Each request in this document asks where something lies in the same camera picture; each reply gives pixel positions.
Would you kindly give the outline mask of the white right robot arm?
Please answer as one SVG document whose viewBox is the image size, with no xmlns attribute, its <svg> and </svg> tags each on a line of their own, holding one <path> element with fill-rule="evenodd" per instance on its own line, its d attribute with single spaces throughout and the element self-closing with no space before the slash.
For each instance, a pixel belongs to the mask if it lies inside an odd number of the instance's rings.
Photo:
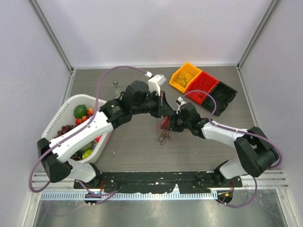
<svg viewBox="0 0 303 227">
<path fill-rule="evenodd" d="M 182 132 L 189 130 L 194 136 L 214 140 L 236 150 L 237 158 L 220 164 L 214 174 L 214 182 L 226 186 L 232 178 L 241 175 L 259 177 L 280 159 L 279 153 L 268 142 L 258 127 L 249 130 L 230 128 L 202 118 L 191 103 L 177 101 L 178 109 L 169 117 L 168 130 Z"/>
</svg>

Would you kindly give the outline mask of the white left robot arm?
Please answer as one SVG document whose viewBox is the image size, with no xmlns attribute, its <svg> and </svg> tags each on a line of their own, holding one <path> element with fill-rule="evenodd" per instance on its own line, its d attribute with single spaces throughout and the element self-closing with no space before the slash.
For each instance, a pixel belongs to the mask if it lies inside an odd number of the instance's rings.
<svg viewBox="0 0 303 227">
<path fill-rule="evenodd" d="M 133 115 L 148 113 L 162 118 L 175 114 L 175 110 L 168 104 L 163 91 L 150 91 L 146 83 L 135 81 L 119 98 L 98 108 L 85 123 L 58 138 L 40 139 L 38 154 L 50 182 L 73 178 L 91 189 L 97 188 L 101 182 L 98 169 L 93 164 L 71 160 L 71 156 L 97 136 L 130 122 Z"/>
</svg>

